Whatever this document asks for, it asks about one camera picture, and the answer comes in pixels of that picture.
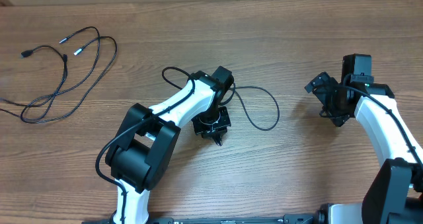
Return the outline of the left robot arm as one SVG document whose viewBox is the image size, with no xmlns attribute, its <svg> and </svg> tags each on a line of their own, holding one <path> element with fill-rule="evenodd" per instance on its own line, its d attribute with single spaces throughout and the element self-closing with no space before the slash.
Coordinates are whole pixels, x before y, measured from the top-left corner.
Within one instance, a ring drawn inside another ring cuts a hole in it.
<svg viewBox="0 0 423 224">
<path fill-rule="evenodd" d="M 231 122 L 223 97 L 234 84 L 232 72 L 218 67 L 212 75 L 198 71 L 166 101 L 146 108 L 134 104 L 115 137 L 98 154 L 110 167 L 101 177 L 117 187 L 116 211 L 107 223 L 146 223 L 149 193 L 162 179 L 181 129 L 222 144 Z"/>
</svg>

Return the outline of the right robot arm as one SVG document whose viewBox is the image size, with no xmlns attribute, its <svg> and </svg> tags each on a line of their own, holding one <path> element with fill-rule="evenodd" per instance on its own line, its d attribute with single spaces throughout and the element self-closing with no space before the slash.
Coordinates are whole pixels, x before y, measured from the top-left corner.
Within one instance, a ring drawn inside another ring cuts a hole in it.
<svg viewBox="0 0 423 224">
<path fill-rule="evenodd" d="M 337 81 L 322 72 L 306 86 L 322 103 L 320 117 L 336 126 L 355 118 L 373 145 L 379 172 L 360 203 L 326 204 L 310 223 L 421 223 L 422 147 L 401 118 L 395 96 L 386 84 L 375 83 L 372 58 L 350 54 L 342 59 Z"/>
</svg>

